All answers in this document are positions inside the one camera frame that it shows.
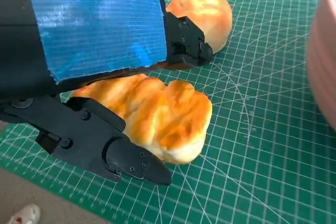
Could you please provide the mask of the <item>black blue-taped left robot hand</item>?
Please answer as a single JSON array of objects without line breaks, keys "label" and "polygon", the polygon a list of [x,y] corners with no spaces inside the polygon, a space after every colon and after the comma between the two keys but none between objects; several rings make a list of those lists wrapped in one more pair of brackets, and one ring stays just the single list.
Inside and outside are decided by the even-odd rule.
[{"label": "black blue-taped left robot hand", "polygon": [[48,154],[106,179],[168,186],[171,172],[130,142],[123,119],[91,98],[59,95],[212,57],[201,29],[164,0],[1,0],[1,120],[34,126]]}]

